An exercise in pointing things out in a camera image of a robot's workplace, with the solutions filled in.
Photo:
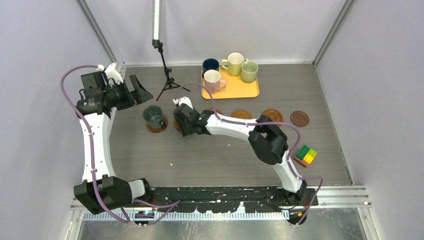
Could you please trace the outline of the yellow cream mug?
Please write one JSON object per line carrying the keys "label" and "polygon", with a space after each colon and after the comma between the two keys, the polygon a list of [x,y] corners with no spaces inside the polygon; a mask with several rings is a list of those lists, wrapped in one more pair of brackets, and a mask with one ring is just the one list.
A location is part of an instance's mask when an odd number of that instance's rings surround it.
{"label": "yellow cream mug", "polygon": [[241,53],[233,52],[228,55],[227,59],[222,59],[220,65],[228,71],[230,76],[236,77],[241,73],[244,60],[245,58]]}

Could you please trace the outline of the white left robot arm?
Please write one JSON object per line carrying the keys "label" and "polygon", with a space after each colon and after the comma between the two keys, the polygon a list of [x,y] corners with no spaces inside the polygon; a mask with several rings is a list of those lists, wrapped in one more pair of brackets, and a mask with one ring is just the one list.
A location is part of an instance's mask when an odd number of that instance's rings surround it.
{"label": "white left robot arm", "polygon": [[74,186],[77,200],[92,214],[132,204],[141,207],[153,202],[153,191],[145,178],[126,181],[118,178],[112,165],[110,134],[116,111],[125,110],[153,98],[136,75],[129,77],[134,90],[129,91],[118,73],[95,71],[83,74],[81,99],[75,105],[84,141],[82,183]]}

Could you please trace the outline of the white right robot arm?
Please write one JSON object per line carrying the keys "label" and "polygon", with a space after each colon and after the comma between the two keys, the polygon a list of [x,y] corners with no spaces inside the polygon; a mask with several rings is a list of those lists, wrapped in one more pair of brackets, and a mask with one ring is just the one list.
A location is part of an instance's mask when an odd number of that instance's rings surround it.
{"label": "white right robot arm", "polygon": [[256,157],[270,165],[278,175],[288,203],[299,205],[306,197],[307,183],[302,179],[289,154],[287,135],[267,116],[241,119],[204,110],[198,112],[185,103],[173,110],[175,121],[185,136],[222,135],[246,141]]}

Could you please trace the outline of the dark green mug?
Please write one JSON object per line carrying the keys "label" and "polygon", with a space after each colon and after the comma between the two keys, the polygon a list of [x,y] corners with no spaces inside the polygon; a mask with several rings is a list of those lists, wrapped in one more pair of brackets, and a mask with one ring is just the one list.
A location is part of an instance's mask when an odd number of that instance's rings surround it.
{"label": "dark green mug", "polygon": [[150,105],[143,110],[142,117],[145,122],[154,128],[158,129],[162,127],[164,121],[164,114],[162,109],[157,105]]}

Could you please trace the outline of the navy blue mug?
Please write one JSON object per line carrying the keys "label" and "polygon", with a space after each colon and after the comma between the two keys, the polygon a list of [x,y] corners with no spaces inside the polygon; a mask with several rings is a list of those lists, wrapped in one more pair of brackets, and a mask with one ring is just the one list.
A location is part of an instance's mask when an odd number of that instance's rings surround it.
{"label": "navy blue mug", "polygon": [[218,71],[220,67],[220,62],[215,58],[208,58],[202,62],[202,74],[206,73],[209,70]]}

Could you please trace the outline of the pink mug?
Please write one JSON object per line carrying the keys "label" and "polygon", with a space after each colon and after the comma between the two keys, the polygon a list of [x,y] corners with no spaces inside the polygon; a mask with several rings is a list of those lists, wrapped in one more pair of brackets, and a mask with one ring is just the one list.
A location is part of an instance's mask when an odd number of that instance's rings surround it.
{"label": "pink mug", "polygon": [[227,82],[222,79],[218,70],[207,70],[204,75],[204,86],[211,93],[215,94],[227,87]]}

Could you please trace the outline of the dark walnut small coaster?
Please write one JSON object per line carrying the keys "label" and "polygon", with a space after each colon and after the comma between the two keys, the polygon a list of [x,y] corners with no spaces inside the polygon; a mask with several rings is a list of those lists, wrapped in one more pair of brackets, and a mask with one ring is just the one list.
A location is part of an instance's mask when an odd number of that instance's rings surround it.
{"label": "dark walnut small coaster", "polygon": [[309,116],[300,110],[293,111],[290,115],[291,122],[298,127],[305,127],[310,123]]}

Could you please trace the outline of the light green mug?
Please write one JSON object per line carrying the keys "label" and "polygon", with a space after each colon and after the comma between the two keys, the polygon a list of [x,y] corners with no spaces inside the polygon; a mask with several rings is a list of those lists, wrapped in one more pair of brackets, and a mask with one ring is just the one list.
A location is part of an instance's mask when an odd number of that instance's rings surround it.
{"label": "light green mug", "polygon": [[259,66],[256,62],[246,59],[241,65],[241,80],[244,83],[251,84],[257,79]]}

